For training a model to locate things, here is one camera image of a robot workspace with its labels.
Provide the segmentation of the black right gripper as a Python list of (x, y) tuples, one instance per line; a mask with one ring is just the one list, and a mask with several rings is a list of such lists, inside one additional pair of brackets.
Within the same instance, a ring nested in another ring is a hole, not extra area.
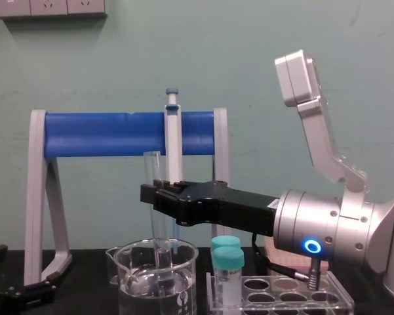
[(230, 188), (225, 182), (154, 180), (140, 186), (140, 201), (180, 226), (211, 223), (272, 236), (276, 198)]

